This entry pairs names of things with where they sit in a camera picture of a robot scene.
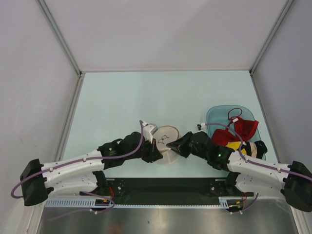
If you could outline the white mesh laundry bag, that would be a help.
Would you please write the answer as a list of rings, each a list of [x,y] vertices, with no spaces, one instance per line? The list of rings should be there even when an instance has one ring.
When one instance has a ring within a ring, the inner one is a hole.
[[[156,140],[156,146],[162,155],[162,158],[157,160],[156,163],[160,165],[169,165],[177,161],[179,155],[176,154],[166,145],[179,139],[179,131],[173,126],[161,126],[153,134],[153,138]]]

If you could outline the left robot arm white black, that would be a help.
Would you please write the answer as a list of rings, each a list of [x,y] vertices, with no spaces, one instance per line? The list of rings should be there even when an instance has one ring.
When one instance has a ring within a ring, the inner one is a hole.
[[[72,160],[41,163],[33,159],[20,175],[21,198],[30,207],[55,194],[103,195],[108,189],[103,171],[137,158],[147,163],[163,158],[155,138],[133,132]]]

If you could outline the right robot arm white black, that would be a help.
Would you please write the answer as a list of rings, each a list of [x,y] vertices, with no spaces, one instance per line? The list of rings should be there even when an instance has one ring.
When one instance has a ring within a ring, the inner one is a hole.
[[[167,144],[182,157],[194,155],[207,161],[217,170],[228,172],[225,191],[232,196],[240,193],[283,198],[292,207],[312,210],[312,174],[305,165],[293,161],[291,165],[271,163],[216,145],[203,132],[188,132]]]

